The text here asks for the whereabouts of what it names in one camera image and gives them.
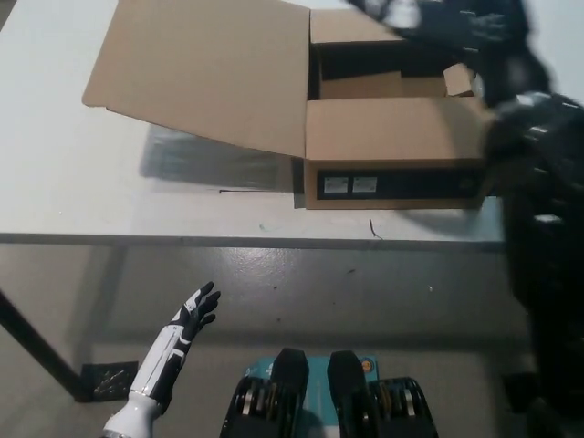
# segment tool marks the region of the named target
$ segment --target table leg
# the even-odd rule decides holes
[[[128,396],[138,362],[83,365],[77,374],[43,339],[0,290],[0,325],[76,402],[107,402]]]

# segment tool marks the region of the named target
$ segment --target robotic arm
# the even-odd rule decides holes
[[[197,290],[181,306],[152,344],[130,388],[126,405],[112,416],[103,438],[151,438],[154,420],[163,415],[172,399],[172,387],[183,368],[194,337],[215,320],[210,314],[221,296],[214,284]]]

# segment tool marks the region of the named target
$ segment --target concrete floor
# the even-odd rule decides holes
[[[527,335],[504,268],[496,254],[0,245],[0,287],[76,370],[140,360],[194,288],[224,291],[157,422],[169,438],[217,437],[247,365],[284,346],[376,354],[382,377],[421,383],[442,437],[520,436],[499,375],[529,366]],[[97,437],[122,405],[75,404],[3,330],[0,349],[4,438]]]

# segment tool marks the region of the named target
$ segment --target cardboard box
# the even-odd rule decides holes
[[[83,102],[301,157],[307,208],[444,208],[482,201],[469,94],[453,59],[350,10],[120,0]]]

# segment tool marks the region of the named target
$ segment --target white table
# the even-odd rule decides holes
[[[295,210],[291,193],[219,193],[141,176],[150,125],[81,104],[117,1],[18,0],[0,32],[0,241],[295,248],[502,242],[495,200],[477,214],[316,212]],[[343,7],[339,0],[298,2]],[[559,89],[584,100],[582,61],[563,50],[581,37],[584,3],[532,4],[538,50],[558,73]]]

